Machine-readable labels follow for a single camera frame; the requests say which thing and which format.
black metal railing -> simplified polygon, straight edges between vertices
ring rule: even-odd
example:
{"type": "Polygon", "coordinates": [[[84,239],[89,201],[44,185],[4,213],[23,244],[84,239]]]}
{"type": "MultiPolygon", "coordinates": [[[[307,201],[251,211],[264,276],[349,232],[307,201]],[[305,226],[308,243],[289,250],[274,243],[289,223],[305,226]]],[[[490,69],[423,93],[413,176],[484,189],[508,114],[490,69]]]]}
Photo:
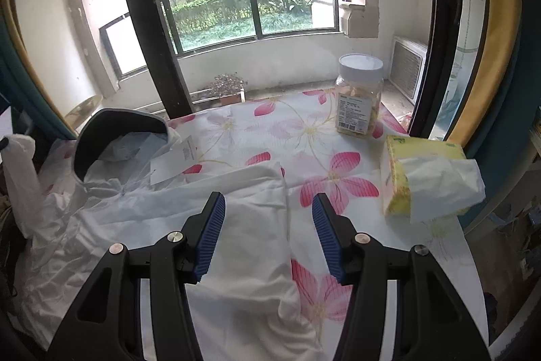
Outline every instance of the black metal railing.
{"type": "MultiPolygon", "coordinates": [[[[170,33],[172,43],[174,44],[174,47],[175,47],[176,55],[178,57],[182,57],[186,55],[197,54],[198,52],[207,51],[212,48],[223,47],[223,46],[231,45],[234,43],[261,40],[265,38],[272,38],[272,37],[279,37],[279,36],[294,36],[294,35],[302,35],[302,34],[308,34],[308,33],[313,33],[313,32],[324,33],[324,32],[338,32],[339,31],[339,13],[338,13],[339,0],[332,0],[332,5],[333,5],[333,26],[332,27],[310,27],[310,28],[303,28],[303,29],[292,29],[292,30],[284,30],[284,31],[279,31],[279,32],[267,32],[267,33],[263,31],[262,26],[261,26],[261,15],[260,15],[260,8],[259,8],[258,0],[249,0],[249,1],[250,1],[251,17],[252,17],[253,27],[254,27],[253,35],[232,38],[232,39],[225,39],[225,40],[221,40],[209,45],[202,45],[196,48],[185,50],[182,47],[182,33],[180,33],[177,28],[177,24],[174,18],[174,13],[171,8],[171,0],[161,0],[165,19],[169,28],[169,33],[170,33]]],[[[130,16],[129,12],[126,14],[123,14],[122,16],[119,16],[118,18],[113,19],[108,24],[105,24],[99,29],[99,35],[102,39],[104,48],[107,52],[107,55],[109,56],[111,65],[113,66],[113,69],[119,79],[125,78],[130,75],[134,75],[146,69],[145,66],[142,66],[142,67],[133,69],[127,73],[126,72],[123,73],[118,64],[118,61],[115,56],[115,51],[113,49],[113,46],[107,34],[107,29],[109,27],[112,27],[113,25],[128,18],[129,16],[130,16]]]]}

white lid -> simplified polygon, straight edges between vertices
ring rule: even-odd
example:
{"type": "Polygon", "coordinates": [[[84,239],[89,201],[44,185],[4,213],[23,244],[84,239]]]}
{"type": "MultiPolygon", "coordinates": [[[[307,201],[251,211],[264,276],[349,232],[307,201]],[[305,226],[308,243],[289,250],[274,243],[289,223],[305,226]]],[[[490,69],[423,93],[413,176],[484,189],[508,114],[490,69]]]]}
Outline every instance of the white lid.
{"type": "Polygon", "coordinates": [[[375,85],[383,79],[383,62],[371,55],[346,54],[338,62],[340,75],[348,82],[375,85]]]}

yellow tissue package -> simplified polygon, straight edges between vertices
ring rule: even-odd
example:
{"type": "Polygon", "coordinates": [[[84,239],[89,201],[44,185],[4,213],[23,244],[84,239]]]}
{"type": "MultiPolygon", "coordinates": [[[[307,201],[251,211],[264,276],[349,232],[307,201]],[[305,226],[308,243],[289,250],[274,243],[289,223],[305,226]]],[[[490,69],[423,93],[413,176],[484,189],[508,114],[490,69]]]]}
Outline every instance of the yellow tissue package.
{"type": "MultiPolygon", "coordinates": [[[[410,215],[410,194],[407,177],[400,159],[438,155],[447,159],[466,159],[459,144],[425,138],[387,135],[381,153],[381,195],[383,213],[410,215]]],[[[456,215],[464,214],[460,210],[456,215]]]]}

table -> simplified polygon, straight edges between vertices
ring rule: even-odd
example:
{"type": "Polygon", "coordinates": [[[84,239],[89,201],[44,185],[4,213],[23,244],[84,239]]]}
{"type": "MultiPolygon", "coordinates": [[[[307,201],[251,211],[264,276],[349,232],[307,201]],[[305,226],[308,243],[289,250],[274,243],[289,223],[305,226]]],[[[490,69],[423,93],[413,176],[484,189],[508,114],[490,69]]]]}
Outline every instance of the table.
{"type": "MultiPolygon", "coordinates": [[[[483,291],[475,264],[456,217],[411,225],[408,218],[384,217],[379,197],[379,158],[387,134],[404,129],[383,106],[374,134],[358,139],[336,132],[336,97],[332,90],[315,90],[248,101],[170,120],[182,137],[192,136],[197,163],[183,173],[216,173],[262,161],[279,161],[290,208],[291,268],[299,288],[301,313],[313,323],[329,358],[334,355],[351,292],[328,273],[312,221],[314,194],[324,191],[338,214],[357,231],[371,234],[383,245],[409,250],[425,244],[453,282],[485,342],[488,326],[483,291]]],[[[72,142],[57,143],[40,172],[40,180],[55,185],[56,170],[68,161],[72,142]]],[[[396,283],[389,284],[387,318],[381,360],[392,358],[396,313],[396,283]]]]}

jar label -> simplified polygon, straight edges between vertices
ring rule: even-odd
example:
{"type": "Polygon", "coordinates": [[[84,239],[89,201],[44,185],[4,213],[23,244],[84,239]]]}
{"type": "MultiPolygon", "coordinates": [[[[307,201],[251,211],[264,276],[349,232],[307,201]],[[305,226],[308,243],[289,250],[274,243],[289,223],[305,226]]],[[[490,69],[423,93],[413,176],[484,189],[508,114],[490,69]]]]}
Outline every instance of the jar label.
{"type": "Polygon", "coordinates": [[[344,129],[366,134],[369,128],[372,100],[369,98],[350,97],[339,94],[338,126],[344,129]]]}

